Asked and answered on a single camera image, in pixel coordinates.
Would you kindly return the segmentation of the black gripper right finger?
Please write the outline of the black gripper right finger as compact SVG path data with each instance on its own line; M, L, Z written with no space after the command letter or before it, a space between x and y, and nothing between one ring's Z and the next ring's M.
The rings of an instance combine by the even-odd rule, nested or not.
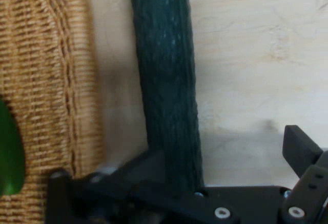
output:
M327 223L327 151L297 125L287 125L282 154L299 180L279 210L279 222Z

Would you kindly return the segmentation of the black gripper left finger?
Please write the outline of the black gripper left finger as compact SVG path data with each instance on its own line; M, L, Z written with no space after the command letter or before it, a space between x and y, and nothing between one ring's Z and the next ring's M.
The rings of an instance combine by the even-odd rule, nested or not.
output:
M148 150L113 172L102 169L78 179L54 169L48 178L46 223L110 223L138 183L165 178L163 151Z

